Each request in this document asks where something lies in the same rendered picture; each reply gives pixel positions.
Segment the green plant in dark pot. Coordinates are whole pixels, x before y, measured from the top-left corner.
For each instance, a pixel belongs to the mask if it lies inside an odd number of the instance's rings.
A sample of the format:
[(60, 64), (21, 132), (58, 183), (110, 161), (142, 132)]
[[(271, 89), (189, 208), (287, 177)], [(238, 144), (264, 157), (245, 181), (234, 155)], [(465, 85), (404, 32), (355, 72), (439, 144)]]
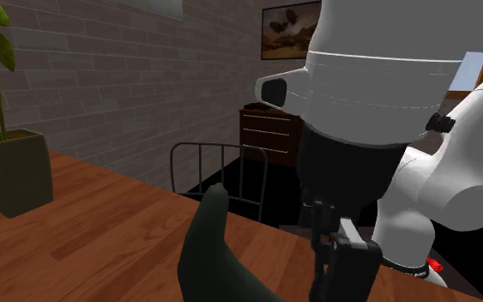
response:
[[(9, 27), (0, 4), (0, 27)], [(15, 70), (14, 50), (0, 33), (0, 64)], [(8, 219), (42, 207), (54, 199), (51, 162), (45, 136), (28, 129), (8, 130), (0, 87), (0, 213)]]

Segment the window with wooden frame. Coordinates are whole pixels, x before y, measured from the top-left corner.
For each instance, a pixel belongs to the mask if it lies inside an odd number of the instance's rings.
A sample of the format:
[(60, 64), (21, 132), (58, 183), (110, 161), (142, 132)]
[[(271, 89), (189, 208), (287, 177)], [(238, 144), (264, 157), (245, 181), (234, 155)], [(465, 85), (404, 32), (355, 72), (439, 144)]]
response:
[(446, 99), (462, 100), (483, 82), (483, 52), (467, 52)]

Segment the dark metal bar frame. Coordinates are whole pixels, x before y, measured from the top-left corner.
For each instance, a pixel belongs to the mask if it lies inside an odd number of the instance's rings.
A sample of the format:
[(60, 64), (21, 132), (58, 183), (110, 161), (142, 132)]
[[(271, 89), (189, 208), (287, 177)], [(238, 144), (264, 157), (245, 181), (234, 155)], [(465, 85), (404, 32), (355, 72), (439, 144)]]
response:
[[(269, 157), (267, 156), (265, 150), (260, 147), (249, 146), (249, 145), (238, 145), (238, 144), (227, 144), (227, 143), (217, 143), (217, 142), (178, 142), (175, 143), (169, 152), (169, 168), (170, 168), (170, 181), (172, 192), (177, 193), (176, 185), (175, 185), (175, 175), (174, 175), (174, 165), (173, 165), (173, 156), (175, 150), (179, 146), (183, 145), (191, 145), (197, 146), (198, 151), (198, 192), (185, 192), (181, 193), (181, 196), (191, 197), (191, 196), (199, 196), (203, 197), (204, 192), (202, 191), (202, 147), (203, 146), (213, 146), (213, 147), (220, 147), (220, 175), (221, 175), (221, 182), (225, 180), (225, 148), (237, 148), (239, 151), (239, 182), (238, 182), (238, 196), (229, 196), (229, 198), (239, 201), (239, 202), (246, 202), (252, 205), (258, 206), (258, 216), (257, 221), (262, 221), (263, 216), (263, 201), (265, 195), (265, 189), (267, 184), (267, 176), (268, 176), (268, 168), (269, 168)], [(245, 158), (245, 150), (255, 150), (261, 153), (263, 156), (263, 179), (262, 179), (262, 186), (261, 186), (261, 193), (260, 193), (260, 200), (258, 202), (243, 198), (243, 179), (244, 179), (244, 158)]]

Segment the wooden table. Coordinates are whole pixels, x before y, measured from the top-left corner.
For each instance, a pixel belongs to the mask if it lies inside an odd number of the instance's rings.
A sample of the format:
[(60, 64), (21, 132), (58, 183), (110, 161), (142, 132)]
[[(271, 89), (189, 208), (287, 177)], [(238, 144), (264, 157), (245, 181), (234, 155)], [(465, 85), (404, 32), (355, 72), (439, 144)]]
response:
[[(177, 266), (198, 202), (50, 151), (55, 199), (0, 214), (0, 302), (183, 302)], [(288, 302), (308, 302), (309, 239), (227, 214), (235, 256)], [(368, 302), (483, 302), (382, 267)]]

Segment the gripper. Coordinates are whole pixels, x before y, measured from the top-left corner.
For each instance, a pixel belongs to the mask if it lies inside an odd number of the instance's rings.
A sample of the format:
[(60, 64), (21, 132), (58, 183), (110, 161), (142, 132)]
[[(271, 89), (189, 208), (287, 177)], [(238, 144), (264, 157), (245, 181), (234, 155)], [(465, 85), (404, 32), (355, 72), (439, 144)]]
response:
[[(353, 222), (358, 221), (363, 208), (387, 191), (407, 147), (406, 143), (371, 146), (340, 142), (308, 124), (303, 126), (296, 172), (302, 189), (299, 225), (311, 226), (315, 253), (309, 302), (321, 302), (323, 266), (329, 260), (329, 302), (368, 300), (382, 251), (374, 241), (364, 241)], [(334, 206), (340, 216), (351, 220), (337, 217)]]

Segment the brown framed wall picture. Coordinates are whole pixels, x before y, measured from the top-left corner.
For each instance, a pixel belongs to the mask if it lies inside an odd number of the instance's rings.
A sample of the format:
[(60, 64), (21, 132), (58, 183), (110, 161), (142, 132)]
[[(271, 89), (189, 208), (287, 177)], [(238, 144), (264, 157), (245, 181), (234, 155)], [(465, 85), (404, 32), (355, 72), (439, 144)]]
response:
[(321, 0), (262, 10), (261, 59), (304, 59), (317, 27)]

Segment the pale wall picture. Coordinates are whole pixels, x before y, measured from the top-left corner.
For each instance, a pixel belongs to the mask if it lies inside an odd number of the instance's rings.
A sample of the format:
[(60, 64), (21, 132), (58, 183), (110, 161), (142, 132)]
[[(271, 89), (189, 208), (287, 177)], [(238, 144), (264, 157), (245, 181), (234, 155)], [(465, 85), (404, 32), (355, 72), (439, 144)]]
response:
[(184, 19), (183, 0), (113, 0), (176, 20)]

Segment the dark brown chest of drawers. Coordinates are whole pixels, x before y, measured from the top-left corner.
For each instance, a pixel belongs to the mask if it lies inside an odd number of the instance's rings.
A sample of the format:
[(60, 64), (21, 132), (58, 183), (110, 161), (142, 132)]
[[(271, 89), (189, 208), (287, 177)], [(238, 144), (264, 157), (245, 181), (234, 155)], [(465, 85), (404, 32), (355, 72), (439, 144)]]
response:
[(239, 110), (240, 143), (263, 149), (269, 164), (295, 166), (304, 122), (259, 103)]

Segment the dark green rounded object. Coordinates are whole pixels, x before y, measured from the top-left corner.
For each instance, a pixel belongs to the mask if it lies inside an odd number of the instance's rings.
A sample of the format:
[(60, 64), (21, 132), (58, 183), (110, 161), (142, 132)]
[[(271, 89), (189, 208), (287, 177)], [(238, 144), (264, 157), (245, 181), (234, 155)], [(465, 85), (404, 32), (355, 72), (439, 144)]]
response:
[(286, 302), (254, 276), (225, 241), (229, 196), (210, 186), (185, 235), (177, 275), (184, 302)]

